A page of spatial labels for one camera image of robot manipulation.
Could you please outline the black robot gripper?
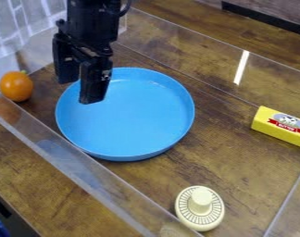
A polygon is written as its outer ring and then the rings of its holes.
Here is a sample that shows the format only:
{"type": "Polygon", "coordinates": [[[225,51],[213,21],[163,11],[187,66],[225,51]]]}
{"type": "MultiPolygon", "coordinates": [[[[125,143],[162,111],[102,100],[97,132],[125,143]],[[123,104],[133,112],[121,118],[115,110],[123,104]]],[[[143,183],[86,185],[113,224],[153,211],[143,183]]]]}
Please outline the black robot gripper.
{"type": "Polygon", "coordinates": [[[67,0],[67,17],[56,21],[59,32],[52,39],[54,67],[60,84],[81,79],[79,103],[101,102],[111,78],[113,50],[119,21],[131,7],[131,0],[67,0]],[[97,57],[79,66],[74,50],[86,48],[97,57]]]}

